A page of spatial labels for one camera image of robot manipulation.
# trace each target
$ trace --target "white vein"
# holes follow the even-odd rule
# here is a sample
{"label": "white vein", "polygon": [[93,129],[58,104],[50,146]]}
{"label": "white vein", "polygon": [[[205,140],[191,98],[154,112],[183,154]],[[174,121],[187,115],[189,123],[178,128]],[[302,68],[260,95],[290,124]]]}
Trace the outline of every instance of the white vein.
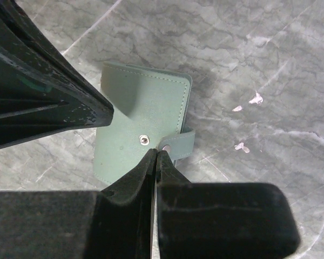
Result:
{"label": "white vein", "polygon": [[304,200],[305,198],[309,197],[311,194],[314,194],[315,192],[319,191],[320,189],[322,189],[324,187],[324,185],[314,189],[313,191],[309,192],[308,194],[306,194],[305,196],[298,198],[296,201],[294,201],[291,206],[293,206],[294,204],[296,204],[297,202]]}
{"label": "white vein", "polygon": [[45,1],[45,3],[41,6],[40,9],[38,9],[37,13],[35,14],[35,16],[33,17],[32,21],[36,19],[36,17],[42,12],[42,10],[44,9],[44,7],[48,4],[49,0]]}
{"label": "white vein", "polygon": [[302,254],[298,255],[297,257],[295,257],[295,259],[300,259],[300,258],[303,258],[307,253],[308,251],[310,251],[312,249],[312,247],[317,243],[317,241],[319,240],[319,238],[321,237],[321,235],[323,234],[324,232],[324,223],[323,223],[323,226],[322,228],[320,229],[319,231],[319,235],[317,236],[317,238],[312,242],[311,246],[309,248],[307,248],[307,250],[305,252],[303,252]]}
{"label": "white vein", "polygon": [[22,168],[23,166],[25,166],[29,161],[30,161],[31,158],[28,158],[23,164],[17,166],[17,167],[14,167],[14,170],[18,170],[20,168]]}
{"label": "white vein", "polygon": [[296,16],[296,17],[295,17],[291,22],[289,22],[286,26],[284,26],[282,30],[280,30],[278,33],[276,33],[274,36],[272,36],[270,40],[272,40],[276,35],[278,35],[278,34],[281,33],[282,31],[284,31],[288,26],[290,26],[290,25],[291,25],[292,23],[294,23],[297,19],[299,19],[299,17],[300,17],[301,15],[303,15],[303,14],[304,14],[304,13],[305,13],[309,8],[311,8],[311,6],[314,5],[315,2],[317,2],[317,0],[314,1],[312,4],[310,4],[308,7],[306,7],[302,12],[300,12],[300,13],[298,14],[298,16]]}
{"label": "white vein", "polygon": [[220,173],[223,175],[223,177],[227,179],[228,182],[231,182],[231,181],[228,179],[228,177],[227,177],[227,176],[226,176],[226,175],[225,175],[225,174],[224,174],[220,169],[217,168],[216,165],[214,165],[213,163],[210,162],[210,160],[209,160],[208,158],[204,157],[204,159],[205,159],[206,161],[208,161],[208,162],[210,163],[210,165],[212,165],[213,167],[215,167],[216,170],[217,170],[218,172],[220,172]]}
{"label": "white vein", "polygon": [[52,169],[52,167],[53,167],[53,165],[50,166],[49,168],[47,168],[47,170],[44,171],[43,174],[41,174],[41,175],[39,176],[39,178],[37,178],[37,180],[36,180],[35,182],[38,182],[38,181],[43,177],[43,175],[44,175],[46,172],[48,172],[50,169]]}
{"label": "white vein", "polygon": [[284,64],[277,70],[277,72],[269,78],[268,82],[266,82],[261,88],[259,88],[258,91],[261,91],[264,87],[268,86],[272,80],[274,80],[275,78],[277,78],[279,76],[279,74],[283,71],[283,69],[285,68],[285,66],[288,64],[289,60],[287,60],[286,62],[284,62]]}
{"label": "white vein", "polygon": [[314,132],[305,132],[305,131],[284,131],[282,129],[276,129],[275,132],[273,133],[273,135],[279,135],[279,134],[287,134],[293,137],[309,137],[311,139],[316,140],[317,142],[319,142],[321,145],[324,146],[324,138],[318,136],[316,133]]}
{"label": "white vein", "polygon": [[112,7],[110,7],[108,9],[107,12],[105,12],[100,19],[98,19],[90,28],[88,28],[82,35],[80,35],[80,37],[78,39],[75,40],[75,42],[73,42],[71,44],[71,46],[69,46],[64,52],[62,52],[62,55],[64,56],[71,48],[73,48],[82,38],[84,38],[90,31],[93,30],[93,28],[95,28],[104,18],[106,18],[120,3],[122,0],[117,0],[114,5],[112,5]]}

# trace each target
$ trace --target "metal snap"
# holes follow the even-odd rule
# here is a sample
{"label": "metal snap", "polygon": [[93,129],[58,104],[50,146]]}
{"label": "metal snap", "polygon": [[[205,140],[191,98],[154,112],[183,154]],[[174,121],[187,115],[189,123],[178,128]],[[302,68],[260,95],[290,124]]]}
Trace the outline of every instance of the metal snap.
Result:
{"label": "metal snap", "polygon": [[150,139],[147,135],[140,135],[139,141],[143,146],[147,146],[150,143]]}

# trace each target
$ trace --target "stitching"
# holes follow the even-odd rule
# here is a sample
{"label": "stitching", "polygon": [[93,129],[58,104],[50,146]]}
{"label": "stitching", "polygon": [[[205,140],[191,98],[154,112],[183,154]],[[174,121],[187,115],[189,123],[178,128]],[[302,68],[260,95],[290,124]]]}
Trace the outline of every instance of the stitching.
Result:
{"label": "stitching", "polygon": [[182,137],[175,137],[175,138],[172,138],[172,139],[165,139],[163,142],[161,142],[160,145],[164,144],[165,142],[172,141],[172,140],[174,140],[174,139],[183,139],[183,138],[188,138],[188,137],[191,137],[191,135],[182,136]]}
{"label": "stitching", "polygon": [[178,123],[177,123],[177,129],[175,131],[176,133],[178,133],[178,127],[180,125],[180,119],[181,119],[181,114],[183,112],[183,105],[184,105],[185,95],[186,95],[186,90],[187,90],[187,84],[186,83],[179,82],[179,81],[175,81],[175,80],[171,80],[171,79],[167,79],[167,78],[163,78],[163,77],[154,77],[154,76],[150,76],[148,74],[137,73],[137,72],[133,72],[133,71],[125,70],[125,69],[119,69],[117,67],[112,67],[112,66],[108,66],[108,65],[103,65],[103,66],[104,67],[108,67],[110,69],[115,69],[115,70],[119,70],[119,71],[131,73],[131,74],[138,74],[138,75],[141,75],[141,76],[144,76],[144,77],[151,77],[151,78],[161,79],[161,80],[170,81],[170,82],[174,82],[174,83],[179,83],[179,84],[185,85],[183,100],[181,101],[181,107],[180,107],[180,113],[179,113],[179,118],[178,118]]}
{"label": "stitching", "polygon": [[108,184],[108,185],[111,185],[112,182],[108,182],[106,180],[104,180],[100,175],[98,175],[97,173],[94,173],[95,176],[97,176],[97,178],[99,178],[100,180],[102,180],[104,183]]}
{"label": "stitching", "polygon": [[184,155],[191,155],[192,154],[192,152],[189,152],[189,153],[187,153],[187,154],[183,154],[182,156],[184,156]]}

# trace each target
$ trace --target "floor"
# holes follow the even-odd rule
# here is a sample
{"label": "floor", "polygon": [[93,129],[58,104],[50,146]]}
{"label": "floor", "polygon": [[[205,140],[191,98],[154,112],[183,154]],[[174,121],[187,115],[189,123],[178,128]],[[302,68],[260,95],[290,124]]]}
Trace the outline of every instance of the floor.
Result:
{"label": "floor", "polygon": [[[105,60],[193,77],[193,182],[261,181],[288,197],[290,258],[324,259],[324,0],[18,0],[96,88]],[[0,150],[0,190],[101,189],[95,130]],[[154,258],[158,258],[156,244]]]}

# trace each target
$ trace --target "green wallet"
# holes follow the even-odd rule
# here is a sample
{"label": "green wallet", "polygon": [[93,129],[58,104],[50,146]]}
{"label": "green wallet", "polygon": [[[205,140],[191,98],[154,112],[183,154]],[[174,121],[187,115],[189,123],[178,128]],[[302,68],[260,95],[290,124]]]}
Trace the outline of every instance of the green wallet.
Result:
{"label": "green wallet", "polygon": [[191,155],[195,132],[184,126],[192,78],[135,65],[105,63],[101,93],[114,106],[112,124],[97,128],[94,174],[110,185],[150,148],[171,159]]}

